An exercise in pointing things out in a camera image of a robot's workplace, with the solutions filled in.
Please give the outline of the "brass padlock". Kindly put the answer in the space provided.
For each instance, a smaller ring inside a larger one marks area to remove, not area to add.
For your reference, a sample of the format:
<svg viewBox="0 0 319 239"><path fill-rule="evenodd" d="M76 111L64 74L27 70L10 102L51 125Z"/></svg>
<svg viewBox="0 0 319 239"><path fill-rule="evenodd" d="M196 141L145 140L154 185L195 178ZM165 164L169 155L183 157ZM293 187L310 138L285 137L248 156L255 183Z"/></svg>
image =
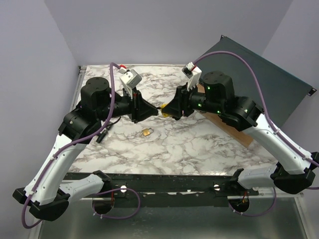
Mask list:
<svg viewBox="0 0 319 239"><path fill-rule="evenodd" d="M140 136L146 137L146 136L151 135L153 132L154 132L154 130L152 128L144 128L144 129L142 129Z"/></svg>

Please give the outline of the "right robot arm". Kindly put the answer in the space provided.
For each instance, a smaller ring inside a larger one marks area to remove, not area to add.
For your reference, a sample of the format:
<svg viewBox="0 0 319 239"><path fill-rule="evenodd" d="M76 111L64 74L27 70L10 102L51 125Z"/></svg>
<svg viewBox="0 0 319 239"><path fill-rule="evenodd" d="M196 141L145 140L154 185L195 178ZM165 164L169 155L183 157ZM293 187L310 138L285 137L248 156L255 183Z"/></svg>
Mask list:
<svg viewBox="0 0 319 239"><path fill-rule="evenodd" d="M277 187L297 194L311 187L318 162L318 153L302 149L290 139L282 140L280 133L271 128L261 106L249 97L236 96L230 76L220 71L203 77L204 92L197 87L179 86L174 98L161 112L175 120L188 117L194 111L216 114L222 122L254 138L276 159L275 165L258 169L239 169L232 176L229 189L241 195L254 187Z"/></svg>

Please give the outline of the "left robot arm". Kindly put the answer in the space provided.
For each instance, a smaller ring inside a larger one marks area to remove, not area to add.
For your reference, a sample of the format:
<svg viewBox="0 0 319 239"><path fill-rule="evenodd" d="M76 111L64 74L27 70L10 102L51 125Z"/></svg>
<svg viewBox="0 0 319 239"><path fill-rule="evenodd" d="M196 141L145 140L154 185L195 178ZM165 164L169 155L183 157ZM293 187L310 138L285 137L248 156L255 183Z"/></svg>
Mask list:
<svg viewBox="0 0 319 239"><path fill-rule="evenodd" d="M15 189L13 197L37 219L54 221L69 204L86 196L107 196L112 189L111 178L102 171L62 186L76 157L103 129L102 122L128 115L134 123L158 115L155 106L143 99L136 86L140 77L120 77L123 95L112 90L107 79L90 78L81 88L81 100L63 119L54 146L34 179L24 188Z"/></svg>

